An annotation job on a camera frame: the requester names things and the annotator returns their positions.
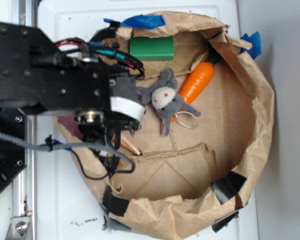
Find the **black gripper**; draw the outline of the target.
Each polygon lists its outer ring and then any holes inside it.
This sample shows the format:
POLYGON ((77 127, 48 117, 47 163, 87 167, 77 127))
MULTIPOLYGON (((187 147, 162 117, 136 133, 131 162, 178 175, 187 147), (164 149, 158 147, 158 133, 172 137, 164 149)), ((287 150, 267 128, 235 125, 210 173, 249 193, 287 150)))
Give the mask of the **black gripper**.
POLYGON ((82 84, 74 99, 82 148, 100 158, 109 174, 130 174, 135 163, 118 149, 124 131, 140 129, 145 107, 137 98, 136 79, 112 76, 82 84))

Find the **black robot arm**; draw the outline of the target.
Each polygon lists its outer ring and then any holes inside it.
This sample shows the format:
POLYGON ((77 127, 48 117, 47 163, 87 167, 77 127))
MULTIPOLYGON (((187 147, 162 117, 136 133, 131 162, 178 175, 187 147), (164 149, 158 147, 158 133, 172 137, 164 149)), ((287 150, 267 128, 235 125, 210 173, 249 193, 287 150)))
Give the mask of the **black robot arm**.
POLYGON ((89 40, 70 37, 56 42, 36 27, 0 22, 0 109, 19 109, 29 116, 74 116, 85 137, 102 143, 61 143, 51 137, 35 145, 0 132, 0 146, 51 152, 89 148, 106 153, 109 174, 119 173, 121 131, 139 130, 145 107, 137 99, 136 81, 143 63, 120 50, 118 22, 89 40))

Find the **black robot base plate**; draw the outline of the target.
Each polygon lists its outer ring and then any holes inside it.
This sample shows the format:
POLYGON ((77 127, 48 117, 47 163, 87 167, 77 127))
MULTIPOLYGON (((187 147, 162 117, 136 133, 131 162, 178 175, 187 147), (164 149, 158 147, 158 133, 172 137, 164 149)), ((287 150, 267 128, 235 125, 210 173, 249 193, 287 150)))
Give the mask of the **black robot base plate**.
MULTIPOLYGON (((16 108, 0 108, 0 133, 25 140, 26 117, 16 108)), ((24 148, 0 140, 0 194, 25 168, 24 148)))

